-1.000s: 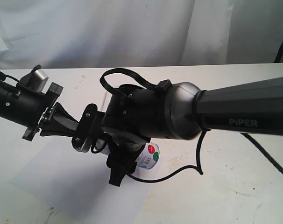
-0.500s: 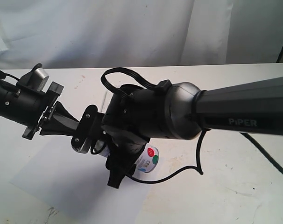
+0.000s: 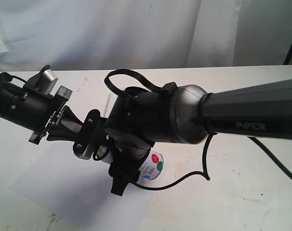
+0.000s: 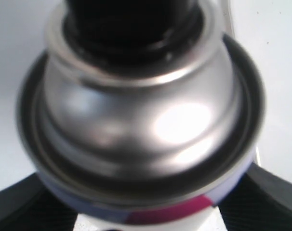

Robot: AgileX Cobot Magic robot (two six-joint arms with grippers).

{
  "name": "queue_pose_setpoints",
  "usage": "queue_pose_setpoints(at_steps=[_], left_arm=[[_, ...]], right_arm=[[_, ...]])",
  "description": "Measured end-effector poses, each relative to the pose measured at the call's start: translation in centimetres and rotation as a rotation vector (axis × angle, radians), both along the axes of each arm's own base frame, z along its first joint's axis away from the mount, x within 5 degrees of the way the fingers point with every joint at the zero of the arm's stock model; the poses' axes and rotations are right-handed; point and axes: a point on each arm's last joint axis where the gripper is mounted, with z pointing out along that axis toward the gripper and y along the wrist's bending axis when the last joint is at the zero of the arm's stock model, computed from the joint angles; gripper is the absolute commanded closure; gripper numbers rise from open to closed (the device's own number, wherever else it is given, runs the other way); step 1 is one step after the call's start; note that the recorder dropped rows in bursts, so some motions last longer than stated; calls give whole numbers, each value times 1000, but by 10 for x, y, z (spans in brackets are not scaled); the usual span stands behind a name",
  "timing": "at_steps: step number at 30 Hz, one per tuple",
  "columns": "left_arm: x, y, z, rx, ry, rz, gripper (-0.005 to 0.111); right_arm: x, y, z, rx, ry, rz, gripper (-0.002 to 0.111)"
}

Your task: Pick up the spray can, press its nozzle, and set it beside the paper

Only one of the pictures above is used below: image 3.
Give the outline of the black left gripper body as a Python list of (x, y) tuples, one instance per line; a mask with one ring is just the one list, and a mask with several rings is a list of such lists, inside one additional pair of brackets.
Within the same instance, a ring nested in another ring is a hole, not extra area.
[(43, 100), (40, 101), (39, 110), (30, 118), (33, 125), (31, 129), (33, 133), (28, 140), (30, 143), (39, 144), (41, 139), (56, 125), (61, 111), (70, 99), (72, 92), (72, 90), (60, 86), (56, 94), (51, 98), (43, 97)]

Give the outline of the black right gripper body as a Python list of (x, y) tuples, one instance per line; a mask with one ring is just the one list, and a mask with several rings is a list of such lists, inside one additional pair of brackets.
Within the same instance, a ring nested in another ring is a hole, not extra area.
[(177, 143), (171, 124), (170, 98), (143, 88), (126, 88), (125, 92), (133, 97), (134, 102), (117, 97), (105, 124), (109, 136), (113, 139), (117, 136), (129, 140), (139, 138), (150, 145)]

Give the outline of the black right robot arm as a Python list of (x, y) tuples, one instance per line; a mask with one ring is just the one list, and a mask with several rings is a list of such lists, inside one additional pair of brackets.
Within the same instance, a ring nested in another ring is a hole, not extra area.
[(247, 136), (292, 180), (292, 173), (259, 141), (260, 137), (292, 140), (292, 79), (207, 93), (196, 85), (174, 82), (156, 87), (142, 79), (142, 88), (118, 89), (109, 77), (106, 86), (117, 100), (106, 121), (106, 133), (115, 142), (109, 169), (111, 192), (122, 195), (139, 176), (140, 162), (157, 142), (197, 144), (205, 141), (202, 171), (209, 179), (206, 155), (212, 137), (218, 133)]

